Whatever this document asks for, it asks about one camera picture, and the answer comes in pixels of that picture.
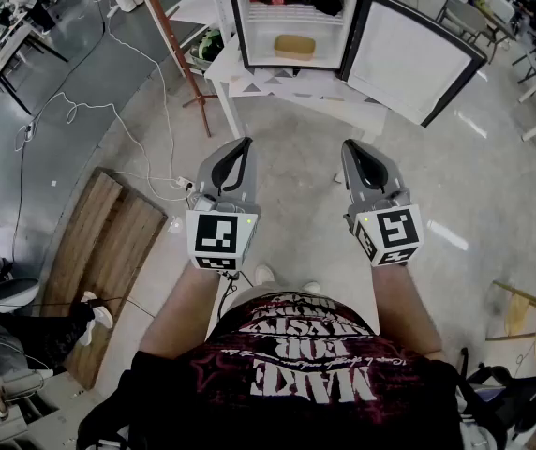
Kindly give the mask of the black mini fridge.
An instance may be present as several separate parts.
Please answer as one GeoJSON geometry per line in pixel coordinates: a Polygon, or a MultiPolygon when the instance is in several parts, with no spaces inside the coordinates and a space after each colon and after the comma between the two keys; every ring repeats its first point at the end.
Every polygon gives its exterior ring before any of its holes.
{"type": "Polygon", "coordinates": [[[398,0],[343,0],[343,24],[249,22],[249,0],[231,0],[246,68],[332,71],[362,94],[427,127],[484,65],[473,44],[398,0]],[[275,56],[275,39],[316,41],[310,61],[275,56]]]}

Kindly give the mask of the white metal shelf rack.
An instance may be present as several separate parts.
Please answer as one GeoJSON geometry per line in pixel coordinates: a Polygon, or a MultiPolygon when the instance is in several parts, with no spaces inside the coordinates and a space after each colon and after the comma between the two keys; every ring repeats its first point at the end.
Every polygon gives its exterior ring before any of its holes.
{"type": "Polygon", "coordinates": [[[196,25],[193,32],[177,42],[182,52],[204,31],[218,30],[224,46],[227,46],[235,33],[231,0],[178,0],[165,10],[166,17],[173,23],[192,23],[196,25]]]}

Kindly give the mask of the wooden pallet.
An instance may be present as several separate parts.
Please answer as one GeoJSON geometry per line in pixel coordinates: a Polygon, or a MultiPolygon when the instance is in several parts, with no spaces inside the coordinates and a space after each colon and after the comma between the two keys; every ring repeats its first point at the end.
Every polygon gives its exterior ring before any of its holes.
{"type": "Polygon", "coordinates": [[[139,191],[95,169],[56,251],[41,314],[64,317],[88,291],[105,301],[117,321],[166,221],[139,191]]]}

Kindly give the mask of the person's printed black shirt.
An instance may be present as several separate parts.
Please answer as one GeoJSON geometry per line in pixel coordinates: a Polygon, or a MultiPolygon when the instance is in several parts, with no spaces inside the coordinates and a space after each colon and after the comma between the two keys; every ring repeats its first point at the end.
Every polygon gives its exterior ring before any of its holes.
{"type": "Polygon", "coordinates": [[[273,292],[202,345],[138,352],[78,450],[502,450],[503,425],[450,364],[376,335],[327,297],[273,292]]]}

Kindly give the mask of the black office chair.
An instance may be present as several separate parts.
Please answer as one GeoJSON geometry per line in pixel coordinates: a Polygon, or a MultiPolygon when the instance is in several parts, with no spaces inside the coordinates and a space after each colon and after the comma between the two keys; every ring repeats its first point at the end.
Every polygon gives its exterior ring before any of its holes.
{"type": "Polygon", "coordinates": [[[535,427],[536,376],[515,378],[506,367],[491,367],[481,363],[467,377],[467,383],[502,427],[512,430],[514,436],[527,433],[535,427]]]}

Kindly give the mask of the person's right forearm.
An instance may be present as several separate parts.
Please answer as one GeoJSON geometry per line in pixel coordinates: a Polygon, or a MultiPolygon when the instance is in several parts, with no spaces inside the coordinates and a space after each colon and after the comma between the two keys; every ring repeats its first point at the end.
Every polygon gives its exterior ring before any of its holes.
{"type": "Polygon", "coordinates": [[[380,333],[431,360],[445,360],[442,340],[409,269],[400,264],[372,268],[380,333]]]}

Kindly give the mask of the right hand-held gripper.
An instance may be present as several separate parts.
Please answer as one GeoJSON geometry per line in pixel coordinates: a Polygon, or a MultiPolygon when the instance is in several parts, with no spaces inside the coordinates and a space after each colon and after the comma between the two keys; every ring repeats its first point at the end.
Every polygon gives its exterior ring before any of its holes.
{"type": "Polygon", "coordinates": [[[372,267],[406,265],[424,243],[420,210],[396,163],[371,144],[346,139],[341,150],[343,173],[353,204],[344,215],[351,235],[372,267]],[[361,202],[368,191],[389,194],[361,202]]]}

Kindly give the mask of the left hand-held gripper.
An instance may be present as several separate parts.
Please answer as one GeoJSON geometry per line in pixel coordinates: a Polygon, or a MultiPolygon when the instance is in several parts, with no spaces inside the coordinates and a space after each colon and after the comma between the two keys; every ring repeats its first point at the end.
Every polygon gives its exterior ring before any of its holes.
{"type": "Polygon", "coordinates": [[[199,167],[186,211],[187,252],[203,270],[239,271],[261,218],[258,155],[250,137],[220,146],[199,167]]]}

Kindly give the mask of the person's left forearm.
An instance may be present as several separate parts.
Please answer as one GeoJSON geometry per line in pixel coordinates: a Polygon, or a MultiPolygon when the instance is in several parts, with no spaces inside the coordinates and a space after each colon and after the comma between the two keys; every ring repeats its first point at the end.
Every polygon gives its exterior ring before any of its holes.
{"type": "Polygon", "coordinates": [[[175,359],[202,345],[211,321],[220,274],[188,263],[145,331],[139,351],[175,359]]]}

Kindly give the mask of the green black helmet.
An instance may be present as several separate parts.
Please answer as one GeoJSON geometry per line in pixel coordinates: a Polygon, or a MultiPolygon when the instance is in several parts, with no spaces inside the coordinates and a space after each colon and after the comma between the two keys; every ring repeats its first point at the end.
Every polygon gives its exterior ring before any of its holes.
{"type": "Polygon", "coordinates": [[[220,31],[212,29],[208,30],[198,43],[191,46],[190,53],[193,57],[212,62],[223,49],[224,42],[220,31]]]}

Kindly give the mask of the triangle patterned mat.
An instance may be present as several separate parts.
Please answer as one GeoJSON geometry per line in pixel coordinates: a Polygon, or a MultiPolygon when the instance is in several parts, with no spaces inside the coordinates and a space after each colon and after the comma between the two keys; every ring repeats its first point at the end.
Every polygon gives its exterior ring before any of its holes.
{"type": "Polygon", "coordinates": [[[230,97],[276,96],[328,99],[353,103],[378,103],[372,97],[352,89],[332,71],[293,68],[243,68],[231,77],[230,97]]]}

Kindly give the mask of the brown wooden coat rack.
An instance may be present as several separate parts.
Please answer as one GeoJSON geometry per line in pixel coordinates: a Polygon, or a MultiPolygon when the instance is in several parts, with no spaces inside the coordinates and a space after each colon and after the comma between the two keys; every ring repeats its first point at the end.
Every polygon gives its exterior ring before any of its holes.
{"type": "Polygon", "coordinates": [[[206,136],[210,138],[212,136],[212,133],[207,121],[205,103],[208,99],[217,98],[217,95],[205,95],[201,92],[193,73],[190,71],[189,64],[185,59],[185,54],[183,53],[182,48],[175,37],[175,34],[171,28],[170,19],[166,15],[160,0],[144,1],[154,19],[154,22],[156,23],[159,33],[161,34],[163,40],[166,43],[166,46],[171,53],[171,56],[176,59],[177,66],[179,67],[181,73],[185,76],[189,86],[191,87],[193,98],[189,102],[184,104],[183,107],[186,108],[187,106],[190,106],[193,102],[196,102],[198,104],[206,136]]]}

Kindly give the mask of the white desk black legs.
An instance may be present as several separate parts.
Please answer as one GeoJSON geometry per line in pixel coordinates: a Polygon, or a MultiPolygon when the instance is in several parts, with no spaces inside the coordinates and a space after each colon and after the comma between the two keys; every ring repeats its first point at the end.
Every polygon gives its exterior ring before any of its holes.
{"type": "Polygon", "coordinates": [[[34,48],[39,53],[49,53],[65,63],[67,63],[68,60],[57,50],[48,45],[45,40],[42,39],[30,26],[21,26],[11,37],[7,39],[4,47],[0,51],[0,85],[19,105],[19,107],[30,115],[30,111],[20,100],[15,88],[5,75],[5,70],[8,67],[10,60],[17,55],[18,51],[24,45],[34,48]]]}

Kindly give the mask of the grey shell chair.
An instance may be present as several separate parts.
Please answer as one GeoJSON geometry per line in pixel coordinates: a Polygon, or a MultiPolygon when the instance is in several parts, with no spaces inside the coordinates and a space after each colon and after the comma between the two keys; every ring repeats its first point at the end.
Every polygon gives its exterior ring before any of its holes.
{"type": "Polygon", "coordinates": [[[17,277],[0,282],[0,313],[11,313],[34,302],[39,292],[39,280],[17,277]]]}

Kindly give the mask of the white table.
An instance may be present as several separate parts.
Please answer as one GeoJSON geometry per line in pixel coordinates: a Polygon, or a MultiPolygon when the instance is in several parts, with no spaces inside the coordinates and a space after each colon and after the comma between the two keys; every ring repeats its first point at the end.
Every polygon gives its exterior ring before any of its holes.
{"type": "MultiPolygon", "coordinates": [[[[246,67],[239,48],[239,40],[237,37],[233,37],[204,74],[204,78],[210,81],[216,90],[218,100],[231,127],[231,133],[236,139],[246,135],[246,125],[241,121],[234,105],[234,100],[238,97],[229,96],[229,83],[231,77],[238,76],[243,72],[243,68],[246,67]]],[[[284,99],[272,95],[253,97],[280,98],[329,115],[361,130],[362,139],[367,143],[373,142],[382,133],[388,112],[388,109],[379,103],[353,103],[297,97],[284,99]]]]}

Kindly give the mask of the grey dining chair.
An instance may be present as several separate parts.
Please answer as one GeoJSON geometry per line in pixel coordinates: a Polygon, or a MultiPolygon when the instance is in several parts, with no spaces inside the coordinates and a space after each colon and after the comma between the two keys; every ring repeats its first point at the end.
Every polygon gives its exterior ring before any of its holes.
{"type": "Polygon", "coordinates": [[[446,0],[441,8],[437,22],[450,21],[460,30],[460,37],[469,35],[469,41],[475,42],[486,28],[484,15],[475,7],[459,0],[446,0]]]}

